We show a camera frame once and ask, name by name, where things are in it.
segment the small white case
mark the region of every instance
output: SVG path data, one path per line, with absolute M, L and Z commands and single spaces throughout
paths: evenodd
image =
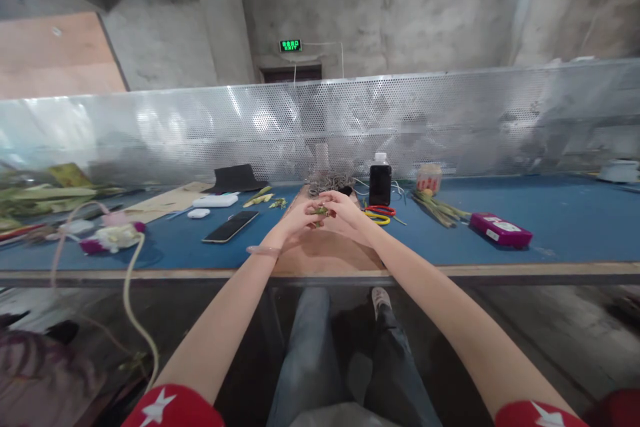
M 193 201 L 196 208 L 229 207 L 238 201 L 237 195 L 207 195 Z
M 195 209 L 187 212 L 187 217 L 189 218 L 203 218 L 208 216 L 211 213 L 209 209 Z

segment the left hand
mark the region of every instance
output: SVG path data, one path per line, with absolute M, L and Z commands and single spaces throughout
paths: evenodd
M 315 222 L 319 222 L 319 225 L 322 227 L 327 217 L 312 213 L 320 207 L 321 203 L 319 201 L 307 200 L 288 212 L 287 215 L 276 224 L 273 230 L 281 232 L 286 239 L 303 230 L 316 228 Z

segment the forearm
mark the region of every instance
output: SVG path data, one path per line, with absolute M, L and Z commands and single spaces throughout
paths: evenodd
M 272 230 L 261 245 L 281 248 Z M 169 359 L 156 385 L 180 384 L 213 403 L 271 275 L 276 256 L 252 255 L 233 274 Z
M 517 400 L 537 400 L 572 412 L 491 316 L 446 275 L 373 222 L 363 222 L 361 231 L 451 343 L 492 416 Z

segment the white star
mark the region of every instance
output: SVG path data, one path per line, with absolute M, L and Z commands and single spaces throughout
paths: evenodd
M 562 419 L 560 412 L 550 414 L 535 402 L 532 401 L 531 403 L 540 414 L 540 418 L 535 421 L 536 424 L 541 427 L 565 427 L 565 421 Z
M 165 389 L 163 388 L 162 391 L 160 391 L 160 395 L 158 395 L 158 399 L 142 409 L 142 413 L 146 415 L 147 418 L 140 427 L 147 427 L 152 422 L 162 424 L 162 412 L 173 399 L 175 399 L 175 395 L 165 398 Z

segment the red sleeve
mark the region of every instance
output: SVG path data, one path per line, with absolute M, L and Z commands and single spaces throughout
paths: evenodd
M 178 385 L 150 390 L 122 427 L 225 427 L 220 414 L 196 391 Z
M 521 400 L 508 404 L 495 417 L 495 427 L 589 427 L 558 407 Z

